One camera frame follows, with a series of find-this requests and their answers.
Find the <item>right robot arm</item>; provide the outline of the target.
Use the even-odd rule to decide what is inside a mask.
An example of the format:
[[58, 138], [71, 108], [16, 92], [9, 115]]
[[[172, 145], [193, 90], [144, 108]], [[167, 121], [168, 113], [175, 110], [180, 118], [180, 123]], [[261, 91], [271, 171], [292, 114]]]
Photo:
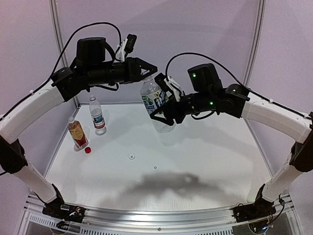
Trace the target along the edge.
[[185, 95], [173, 80], [162, 73], [155, 82], [170, 92], [169, 100], [150, 114], [150, 118], [172, 126], [180, 124], [187, 115], [202, 112], [226, 113], [236, 118], [253, 120], [278, 130], [294, 139], [284, 166], [261, 186], [254, 205], [272, 205], [290, 184], [304, 172], [313, 169], [313, 115], [292, 111], [240, 84], [222, 87], [213, 64], [202, 64], [188, 69], [194, 88]]

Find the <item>clear white bottle cap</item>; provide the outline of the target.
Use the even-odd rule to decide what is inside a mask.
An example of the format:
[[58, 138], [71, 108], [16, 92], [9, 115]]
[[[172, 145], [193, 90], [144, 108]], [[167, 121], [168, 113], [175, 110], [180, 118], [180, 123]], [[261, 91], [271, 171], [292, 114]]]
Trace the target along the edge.
[[134, 159], [135, 159], [135, 154], [133, 154], [133, 153], [130, 154], [130, 155], [129, 155], [129, 159], [130, 159], [130, 160], [134, 160]]

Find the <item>clear bottle red white label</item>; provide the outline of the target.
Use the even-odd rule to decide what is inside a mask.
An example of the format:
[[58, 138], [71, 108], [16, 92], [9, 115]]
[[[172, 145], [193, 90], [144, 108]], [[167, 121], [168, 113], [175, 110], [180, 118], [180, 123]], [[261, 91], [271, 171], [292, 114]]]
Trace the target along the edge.
[[103, 135], [106, 133], [106, 124], [103, 117], [103, 112], [100, 103], [96, 99], [95, 95], [89, 97], [89, 111], [97, 135]]

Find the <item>gold red tea bottle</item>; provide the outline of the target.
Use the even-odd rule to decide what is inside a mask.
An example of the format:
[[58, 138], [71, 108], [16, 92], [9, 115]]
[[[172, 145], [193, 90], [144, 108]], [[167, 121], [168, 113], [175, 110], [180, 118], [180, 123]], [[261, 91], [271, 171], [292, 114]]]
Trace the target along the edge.
[[75, 120], [74, 117], [68, 118], [68, 130], [72, 136], [76, 149], [81, 150], [87, 147], [89, 142], [85, 132], [83, 131], [81, 123]]

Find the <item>red bottle cap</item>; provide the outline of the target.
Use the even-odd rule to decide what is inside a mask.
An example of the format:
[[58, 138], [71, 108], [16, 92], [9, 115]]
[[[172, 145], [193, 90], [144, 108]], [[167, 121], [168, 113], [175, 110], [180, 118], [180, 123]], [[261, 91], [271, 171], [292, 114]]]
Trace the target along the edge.
[[85, 148], [85, 153], [89, 154], [91, 152], [91, 148], [90, 147], [86, 147]]

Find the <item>clear bottle blue label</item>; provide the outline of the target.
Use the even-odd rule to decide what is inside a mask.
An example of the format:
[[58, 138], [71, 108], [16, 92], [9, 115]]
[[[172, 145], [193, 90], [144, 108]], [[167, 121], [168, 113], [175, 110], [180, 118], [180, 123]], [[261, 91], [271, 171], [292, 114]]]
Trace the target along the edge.
[[[148, 115], [160, 108], [166, 101], [168, 96], [160, 86], [154, 81], [152, 76], [149, 76], [143, 80], [143, 85], [140, 89], [141, 99], [146, 108]], [[151, 120], [155, 130], [158, 133], [169, 133], [174, 130], [175, 124], [170, 126], [162, 122]]]

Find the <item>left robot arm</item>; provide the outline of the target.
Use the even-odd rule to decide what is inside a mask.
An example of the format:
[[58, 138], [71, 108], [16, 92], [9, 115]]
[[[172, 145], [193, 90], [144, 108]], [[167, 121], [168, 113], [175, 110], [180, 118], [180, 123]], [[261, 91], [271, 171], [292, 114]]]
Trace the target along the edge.
[[80, 91], [89, 91], [104, 84], [132, 84], [156, 72], [157, 66], [137, 57], [121, 56], [116, 62], [115, 52], [104, 37], [80, 39], [70, 67], [54, 72], [42, 88], [1, 117], [2, 169], [21, 179], [46, 206], [63, 205], [64, 200], [58, 189], [26, 158], [19, 135], [45, 113], [69, 101]]

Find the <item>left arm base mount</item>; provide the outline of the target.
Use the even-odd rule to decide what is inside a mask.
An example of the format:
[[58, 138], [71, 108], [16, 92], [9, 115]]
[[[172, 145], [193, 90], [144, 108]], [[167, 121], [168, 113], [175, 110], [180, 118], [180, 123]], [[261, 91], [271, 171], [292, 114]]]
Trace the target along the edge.
[[66, 204], [57, 187], [53, 184], [52, 186], [56, 191], [56, 199], [50, 203], [44, 203], [42, 213], [64, 221], [82, 223], [86, 209], [81, 206]]

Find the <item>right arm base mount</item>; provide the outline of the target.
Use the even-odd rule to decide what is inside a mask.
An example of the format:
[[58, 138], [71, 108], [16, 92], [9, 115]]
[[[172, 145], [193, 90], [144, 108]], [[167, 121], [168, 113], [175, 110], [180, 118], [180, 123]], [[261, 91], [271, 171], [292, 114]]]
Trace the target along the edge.
[[237, 206], [231, 208], [233, 211], [233, 216], [236, 219], [236, 222], [244, 222], [253, 219], [262, 218], [265, 216], [271, 216], [271, 220], [267, 223], [273, 223], [279, 216], [282, 214], [285, 208], [285, 201], [281, 198], [281, 193], [278, 195], [279, 203], [282, 206], [279, 214], [274, 218], [273, 215], [276, 213], [276, 209], [274, 208], [274, 202], [270, 202], [267, 199], [263, 198], [263, 190], [265, 184], [263, 184], [256, 195], [255, 201], [250, 204], [238, 204]]

